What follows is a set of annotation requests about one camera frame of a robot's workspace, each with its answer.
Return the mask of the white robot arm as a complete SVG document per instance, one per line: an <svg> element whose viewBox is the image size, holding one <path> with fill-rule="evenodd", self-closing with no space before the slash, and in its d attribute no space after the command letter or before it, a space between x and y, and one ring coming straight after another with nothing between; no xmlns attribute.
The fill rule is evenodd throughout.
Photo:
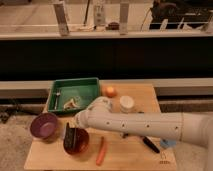
<svg viewBox="0 0 213 171"><path fill-rule="evenodd" d="M204 171L213 171L213 116L192 113L113 113L112 101L107 97L98 97L74 118L79 128L125 132L205 147L207 158Z"/></svg>

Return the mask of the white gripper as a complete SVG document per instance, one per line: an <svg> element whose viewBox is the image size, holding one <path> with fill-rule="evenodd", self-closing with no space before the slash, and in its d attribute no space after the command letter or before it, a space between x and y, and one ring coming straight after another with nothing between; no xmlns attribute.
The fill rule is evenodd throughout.
<svg viewBox="0 0 213 171"><path fill-rule="evenodd" d="M75 124L79 128L88 128L88 115L85 111L77 113L74 117Z"/></svg>

